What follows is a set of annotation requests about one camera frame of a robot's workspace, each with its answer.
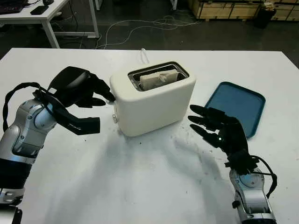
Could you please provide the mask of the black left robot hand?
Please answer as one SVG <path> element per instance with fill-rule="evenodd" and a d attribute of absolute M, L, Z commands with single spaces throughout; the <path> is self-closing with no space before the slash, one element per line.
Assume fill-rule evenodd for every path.
<path fill-rule="evenodd" d="M 72 66 L 64 68 L 56 75 L 48 86 L 48 92 L 64 107 L 73 104 L 82 108 L 104 106 L 105 101 L 95 98 L 93 96 L 95 93 L 109 102 L 115 101 L 115 96 L 104 80 L 88 70 Z"/>

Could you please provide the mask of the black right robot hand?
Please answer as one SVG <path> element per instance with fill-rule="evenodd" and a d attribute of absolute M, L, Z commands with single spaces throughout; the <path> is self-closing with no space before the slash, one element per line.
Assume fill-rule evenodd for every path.
<path fill-rule="evenodd" d="M 247 138 L 240 121 L 221 110 L 190 105 L 196 116 L 188 116 L 190 127 L 214 148 L 220 148 L 227 156 L 248 153 Z"/>

